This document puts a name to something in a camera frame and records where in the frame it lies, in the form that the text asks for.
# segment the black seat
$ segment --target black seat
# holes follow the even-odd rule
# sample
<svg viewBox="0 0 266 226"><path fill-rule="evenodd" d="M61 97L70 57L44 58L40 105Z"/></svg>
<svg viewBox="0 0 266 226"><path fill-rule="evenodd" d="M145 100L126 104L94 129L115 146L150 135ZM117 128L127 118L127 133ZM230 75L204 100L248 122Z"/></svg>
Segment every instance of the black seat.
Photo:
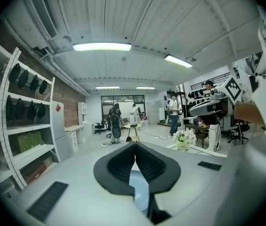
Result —
<svg viewBox="0 0 266 226"><path fill-rule="evenodd" d="M241 120L237 120L235 121L237 128L234 129L235 132L237 132L237 135L230 135L230 139L228 140L228 143L230 143L232 140L235 140L234 145L236 143L236 140L238 139L241 144L244 144L244 139L248 140L248 138L243 136L243 132L250 130L250 126L248 125L248 123L244 123L244 121Z"/></svg>
<svg viewBox="0 0 266 226"><path fill-rule="evenodd" d="M103 130L103 128L105 128L105 124L104 124L104 119L102 119L101 120L101 123L96 123L97 125L96 126L94 126L97 130L95 130L95 134L96 133L101 133L101 132L104 132L105 133L105 131Z"/></svg>

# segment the black vent grille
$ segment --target black vent grille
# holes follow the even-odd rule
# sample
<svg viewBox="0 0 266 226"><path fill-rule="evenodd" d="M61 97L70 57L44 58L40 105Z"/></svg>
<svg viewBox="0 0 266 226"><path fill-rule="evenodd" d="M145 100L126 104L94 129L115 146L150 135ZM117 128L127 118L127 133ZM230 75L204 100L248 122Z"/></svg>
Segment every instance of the black vent grille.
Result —
<svg viewBox="0 0 266 226"><path fill-rule="evenodd" d="M48 11L45 7L44 0L32 0L32 3L35 7L35 10L37 11L37 14L40 17L41 22L43 23L47 33L53 39L57 36L56 29L54 25L52 24L52 21L49 17Z"/></svg>

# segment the desk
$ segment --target desk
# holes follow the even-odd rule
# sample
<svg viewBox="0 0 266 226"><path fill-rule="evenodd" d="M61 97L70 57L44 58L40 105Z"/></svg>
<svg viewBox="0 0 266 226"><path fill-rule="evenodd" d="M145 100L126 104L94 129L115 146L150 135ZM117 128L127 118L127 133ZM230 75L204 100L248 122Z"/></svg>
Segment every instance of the desk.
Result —
<svg viewBox="0 0 266 226"><path fill-rule="evenodd" d="M177 144L169 145L166 148L176 150L177 149ZM195 146L195 145L191 145L189 150L180 150L180 151L181 152L186 152L186 153L195 153L195 154L201 154L201 155L208 155L208 156L210 155L210 156L227 157L224 154L212 152L212 151L200 148L200 147Z"/></svg>
<svg viewBox="0 0 266 226"><path fill-rule="evenodd" d="M204 139L206 137L208 137L208 133L205 133L205 131L209 130L209 128L206 126L206 127L203 127L203 126L197 126L195 124L186 124L185 125L185 128L189 128L189 129L195 129L196 130L196 136L197 136L197 139L201 139L202 140L202 148L204 148Z"/></svg>
<svg viewBox="0 0 266 226"><path fill-rule="evenodd" d="M142 124L137 124L137 126L136 127L133 127L133 128L131 128L131 125L125 125L124 126L124 128L129 129L129 133L130 133L131 129L135 129L135 135L138 138L138 141L140 141L140 139L139 139L139 136L137 134L137 128L140 128L140 127L142 127Z"/></svg>
<svg viewBox="0 0 266 226"><path fill-rule="evenodd" d="M66 138L70 145L72 145L72 150L74 152L78 151L78 144L84 143L86 141L83 131L84 127L84 125L79 125L65 128Z"/></svg>

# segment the ceiling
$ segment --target ceiling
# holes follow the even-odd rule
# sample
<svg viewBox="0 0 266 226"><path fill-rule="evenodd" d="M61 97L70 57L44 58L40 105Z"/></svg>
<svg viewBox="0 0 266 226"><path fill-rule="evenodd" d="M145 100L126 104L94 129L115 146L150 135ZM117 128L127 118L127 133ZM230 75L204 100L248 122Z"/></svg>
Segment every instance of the ceiling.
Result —
<svg viewBox="0 0 266 226"><path fill-rule="evenodd" d="M85 90L107 85L173 89L261 50L253 0L43 1L57 32L53 39L31 0L15 0L6 22L28 47L47 47L51 62ZM132 49L73 51L74 43L94 41L131 43ZM185 68L165 61L166 54L196 61Z"/></svg>

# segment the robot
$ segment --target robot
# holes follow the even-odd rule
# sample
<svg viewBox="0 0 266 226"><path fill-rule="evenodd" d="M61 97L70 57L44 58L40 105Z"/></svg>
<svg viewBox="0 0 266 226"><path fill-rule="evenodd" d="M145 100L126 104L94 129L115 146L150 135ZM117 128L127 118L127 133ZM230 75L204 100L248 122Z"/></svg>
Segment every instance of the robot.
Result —
<svg viewBox="0 0 266 226"><path fill-rule="evenodd" d="M189 109L192 116L200 116L205 124L207 115L215 115L220 126L224 130L236 128L234 125L234 105L237 101L242 101L242 90L232 76L222 80L210 92L210 100L199 103Z"/></svg>

